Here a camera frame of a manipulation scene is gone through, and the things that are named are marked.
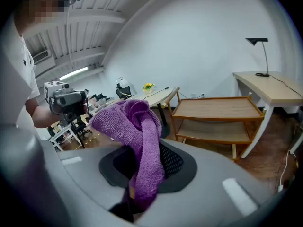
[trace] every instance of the round table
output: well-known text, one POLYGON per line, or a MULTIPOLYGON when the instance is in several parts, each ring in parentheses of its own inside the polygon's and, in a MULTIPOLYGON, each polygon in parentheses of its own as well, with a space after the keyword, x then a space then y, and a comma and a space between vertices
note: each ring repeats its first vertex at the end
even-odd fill
POLYGON ((162 125, 162 133, 161 133, 161 138, 165 138, 169 135, 170 133, 170 126, 166 122, 166 118, 163 112, 163 109, 161 108, 161 102, 163 102, 173 91, 173 88, 168 88, 168 89, 160 89, 160 90, 154 90, 152 93, 149 94, 137 94, 132 96, 129 99, 136 99, 136 100, 145 100, 148 102, 150 108, 154 107, 157 105, 158 110, 160 112, 161 116, 161 125, 162 125))

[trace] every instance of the ceiling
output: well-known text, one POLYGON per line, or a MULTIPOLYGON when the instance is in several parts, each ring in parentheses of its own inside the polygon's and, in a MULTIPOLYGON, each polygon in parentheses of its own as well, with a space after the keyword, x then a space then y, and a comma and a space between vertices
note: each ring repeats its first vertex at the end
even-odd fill
POLYGON ((36 70, 39 89, 44 82, 59 80, 77 69, 101 67, 122 27, 148 1, 81 0, 70 6, 68 26, 67 12, 64 12, 27 30, 24 39, 32 56, 50 50, 55 59, 55 65, 36 70))

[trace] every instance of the table leg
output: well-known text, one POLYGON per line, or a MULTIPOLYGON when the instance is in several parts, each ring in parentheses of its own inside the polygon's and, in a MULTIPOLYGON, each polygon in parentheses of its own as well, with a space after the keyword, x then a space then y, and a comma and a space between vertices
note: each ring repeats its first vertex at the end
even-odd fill
POLYGON ((235 78, 235 96, 239 96, 238 80, 235 78))
POLYGON ((71 144, 70 139, 68 138, 68 136, 65 136, 66 140, 71 144))
POLYGON ((293 154, 295 150, 301 145, 302 141, 303 141, 303 133, 301 134, 297 142, 294 144, 294 146, 289 150, 289 153, 293 154))
POLYGON ((77 142, 79 142, 79 144, 81 145, 81 141, 78 139, 77 135, 74 133, 74 131, 70 130, 71 134, 73 135, 73 137, 77 140, 77 142))
POLYGON ((160 113, 160 116, 161 116, 161 120, 162 120, 162 122, 161 122, 161 125, 162 125, 161 138, 165 138, 170 133, 170 126, 166 122, 166 118, 165 118, 163 109, 161 108, 161 103, 157 104, 157 106, 158 106, 158 110, 159 110, 159 113, 160 113))
POLYGON ((252 140, 252 143, 244 150, 243 154, 241 155, 241 158, 245 158, 251 152, 251 150, 255 147, 255 145, 261 138, 265 128, 268 125, 268 122, 270 120, 271 114, 273 113, 274 107, 272 105, 268 105, 267 103, 265 103, 265 109, 266 109, 266 113, 265 113, 264 120, 263 120, 255 138, 252 140))
POLYGON ((54 143, 54 145, 56 146, 56 147, 58 147, 58 149, 60 150, 60 151, 63 151, 63 149, 61 148, 61 146, 58 144, 58 142, 56 141, 56 140, 54 140, 54 141, 52 141, 53 143, 54 143))

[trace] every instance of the camera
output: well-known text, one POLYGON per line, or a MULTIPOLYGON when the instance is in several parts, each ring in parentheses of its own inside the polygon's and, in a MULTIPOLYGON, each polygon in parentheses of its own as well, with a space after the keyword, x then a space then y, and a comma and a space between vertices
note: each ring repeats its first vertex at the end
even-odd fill
POLYGON ((60 115, 61 120, 66 123, 71 123, 78 116, 85 114, 83 102, 88 106, 85 91, 75 91, 64 82, 45 82, 44 97, 51 112, 60 115))

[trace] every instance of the black lamp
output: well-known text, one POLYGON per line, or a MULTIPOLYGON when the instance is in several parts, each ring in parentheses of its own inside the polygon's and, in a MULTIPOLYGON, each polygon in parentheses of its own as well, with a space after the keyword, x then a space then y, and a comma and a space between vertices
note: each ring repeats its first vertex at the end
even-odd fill
POLYGON ((267 56, 266 56, 266 51, 265 51, 265 47, 264 47, 264 44, 263 44, 263 42, 268 42, 268 39, 267 39, 267 38, 246 38, 246 39, 247 39, 249 42, 251 42, 251 44, 252 44, 253 46, 255 46, 255 44, 256 44, 258 41, 262 42, 263 49, 264 49, 264 53, 265 53, 265 59, 266 59, 267 73, 256 73, 256 76, 259 76, 259 77, 269 77, 267 56))

